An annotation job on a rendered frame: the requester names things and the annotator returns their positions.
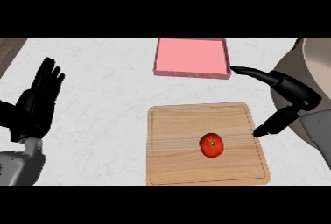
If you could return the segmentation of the pink square tray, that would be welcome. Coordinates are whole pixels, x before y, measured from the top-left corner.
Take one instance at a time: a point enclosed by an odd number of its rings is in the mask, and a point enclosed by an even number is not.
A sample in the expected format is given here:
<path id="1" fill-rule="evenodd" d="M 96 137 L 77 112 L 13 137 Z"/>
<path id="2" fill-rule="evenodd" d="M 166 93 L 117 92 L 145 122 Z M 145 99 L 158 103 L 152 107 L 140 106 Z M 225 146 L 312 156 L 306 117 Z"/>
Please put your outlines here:
<path id="1" fill-rule="evenodd" d="M 228 80 L 231 61 L 225 38 L 158 38 L 154 74 Z"/>

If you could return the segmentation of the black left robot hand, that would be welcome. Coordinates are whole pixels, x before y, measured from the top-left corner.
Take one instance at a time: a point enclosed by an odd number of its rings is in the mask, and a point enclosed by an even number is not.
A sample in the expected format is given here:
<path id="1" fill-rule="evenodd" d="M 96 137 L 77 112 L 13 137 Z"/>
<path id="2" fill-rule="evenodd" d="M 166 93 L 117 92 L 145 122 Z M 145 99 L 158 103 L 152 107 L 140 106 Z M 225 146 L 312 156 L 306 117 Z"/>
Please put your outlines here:
<path id="1" fill-rule="evenodd" d="M 12 142 L 30 137 L 41 139 L 47 134 L 64 79 L 56 61 L 44 58 L 31 88 L 21 94 L 16 104 L 0 101 L 0 126 L 9 128 Z"/>

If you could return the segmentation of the red tomato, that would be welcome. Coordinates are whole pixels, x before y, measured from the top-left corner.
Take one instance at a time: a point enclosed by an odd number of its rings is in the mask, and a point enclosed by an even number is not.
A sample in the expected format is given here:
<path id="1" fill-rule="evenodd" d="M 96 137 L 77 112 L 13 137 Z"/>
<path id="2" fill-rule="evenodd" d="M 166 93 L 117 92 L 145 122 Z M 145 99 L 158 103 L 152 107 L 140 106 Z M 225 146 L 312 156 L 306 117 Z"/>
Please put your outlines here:
<path id="1" fill-rule="evenodd" d="M 223 139 L 216 133 L 207 133 L 199 140 L 201 153 L 207 158 L 216 158 L 223 153 Z"/>

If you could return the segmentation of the brown wooden strip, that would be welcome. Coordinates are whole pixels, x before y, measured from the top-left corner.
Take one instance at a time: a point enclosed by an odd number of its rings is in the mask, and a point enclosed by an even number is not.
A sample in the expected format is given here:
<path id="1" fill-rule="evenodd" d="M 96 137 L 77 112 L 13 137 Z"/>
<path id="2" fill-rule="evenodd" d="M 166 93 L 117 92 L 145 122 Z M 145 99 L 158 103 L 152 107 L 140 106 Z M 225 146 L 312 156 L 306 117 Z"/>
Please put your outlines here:
<path id="1" fill-rule="evenodd" d="M 0 38 L 0 78 L 27 42 L 27 38 Z"/>

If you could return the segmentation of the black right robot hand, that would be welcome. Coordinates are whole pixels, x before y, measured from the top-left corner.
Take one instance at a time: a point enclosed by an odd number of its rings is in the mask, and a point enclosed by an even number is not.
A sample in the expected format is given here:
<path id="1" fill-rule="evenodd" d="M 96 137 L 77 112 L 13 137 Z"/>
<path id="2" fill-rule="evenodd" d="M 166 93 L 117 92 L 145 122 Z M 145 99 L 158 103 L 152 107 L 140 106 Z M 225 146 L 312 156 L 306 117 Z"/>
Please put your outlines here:
<path id="1" fill-rule="evenodd" d="M 278 134 L 298 118 L 298 112 L 310 111 L 322 101 L 318 92 L 296 78 L 287 74 L 259 69 L 232 66 L 232 71 L 239 75 L 247 75 L 266 83 L 272 90 L 291 102 L 291 105 L 279 108 L 263 124 L 254 129 L 253 136 Z"/>

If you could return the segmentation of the wooden cutting board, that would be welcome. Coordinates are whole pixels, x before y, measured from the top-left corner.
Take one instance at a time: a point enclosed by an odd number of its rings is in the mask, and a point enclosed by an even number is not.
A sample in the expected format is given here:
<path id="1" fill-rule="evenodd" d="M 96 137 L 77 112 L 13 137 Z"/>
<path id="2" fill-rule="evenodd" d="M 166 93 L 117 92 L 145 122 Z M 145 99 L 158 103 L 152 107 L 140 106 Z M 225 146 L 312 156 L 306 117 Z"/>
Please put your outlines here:
<path id="1" fill-rule="evenodd" d="M 241 186 L 269 182 L 254 121 L 242 102 L 155 106 L 148 112 L 146 184 Z"/>

